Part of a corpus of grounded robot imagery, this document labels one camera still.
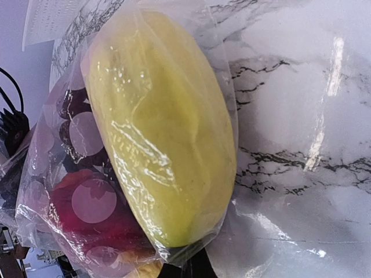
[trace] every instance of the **black electronic device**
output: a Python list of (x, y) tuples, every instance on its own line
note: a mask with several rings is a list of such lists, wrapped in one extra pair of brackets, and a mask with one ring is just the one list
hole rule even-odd
[(16, 153), (24, 137), (30, 131), (30, 124), (24, 114), (23, 96), (17, 82), (4, 69), (0, 68), (0, 72), (14, 84), (21, 104), (21, 111), (16, 110), (8, 95), (0, 87), (0, 94), (11, 110), (4, 109), (4, 112), (0, 112), (0, 152), (6, 158), (10, 158)]

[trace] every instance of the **white wall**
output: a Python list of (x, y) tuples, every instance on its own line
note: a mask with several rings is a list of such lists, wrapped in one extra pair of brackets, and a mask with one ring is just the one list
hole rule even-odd
[[(28, 46), (25, 52), (21, 51), (27, 6), (27, 0), (0, 0), (0, 67), (19, 84), (25, 113), (33, 125), (49, 93), (53, 42)], [(0, 76), (0, 86), (20, 109), (17, 92), (7, 78)], [(0, 109), (3, 107), (7, 105), (0, 99)]]

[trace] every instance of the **red fruit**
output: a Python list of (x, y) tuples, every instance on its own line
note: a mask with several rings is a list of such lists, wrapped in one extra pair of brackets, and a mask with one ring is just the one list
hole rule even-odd
[(52, 193), (49, 218), (85, 255), (100, 246), (119, 252), (150, 248), (126, 202), (102, 174), (90, 170), (63, 178)]

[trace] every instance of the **black cable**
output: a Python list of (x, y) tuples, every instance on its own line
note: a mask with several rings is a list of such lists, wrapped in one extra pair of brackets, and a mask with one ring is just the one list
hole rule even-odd
[(9, 97), (6, 95), (6, 93), (1, 87), (0, 87), (0, 94), (2, 98), (5, 100), (6, 104), (9, 106), (10, 110), (14, 112), (16, 108), (14, 107), (13, 103), (11, 102), (11, 100), (9, 99)]
[[(18, 92), (18, 95), (19, 95), (19, 100), (21, 102), (21, 112), (23, 113), (24, 112), (24, 103), (23, 103), (23, 96), (22, 96), (22, 92), (21, 92), (21, 89), (19, 88), (17, 82), (14, 80), (14, 78), (9, 74), (7, 73), (4, 69), (0, 68), (0, 72), (2, 74), (4, 74), (6, 77), (9, 78), (10, 81), (12, 81), (12, 83), (14, 84), (15, 88), (17, 89), (17, 92)], [(1, 89), (0, 90), (0, 93), (2, 95), (2, 97), (6, 96), (5, 92)], [(11, 108), (11, 110), (14, 112), (16, 109), (14, 108), (14, 105), (12, 104), (12, 106), (9, 105), (9, 107)]]

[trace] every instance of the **plastic wrap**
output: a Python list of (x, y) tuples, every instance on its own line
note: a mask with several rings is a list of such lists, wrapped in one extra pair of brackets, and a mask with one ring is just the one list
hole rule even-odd
[(217, 235), (234, 187), (236, 105), (213, 27), (203, 1), (128, 0), (81, 62), (126, 198), (175, 265)]
[(92, 277), (124, 277), (154, 261), (155, 250), (118, 184), (76, 64), (43, 106), (23, 168), (17, 233), (23, 246), (61, 249)]
[(15, 216), (19, 183), (31, 139), (32, 132), (26, 136), (18, 151), (0, 168), (0, 223), (14, 232), (17, 231)]
[[(54, 69), (116, 2), (76, 19)], [(240, 120), (235, 193), (207, 247), (218, 278), (370, 278), (371, 2), (208, 2)]]

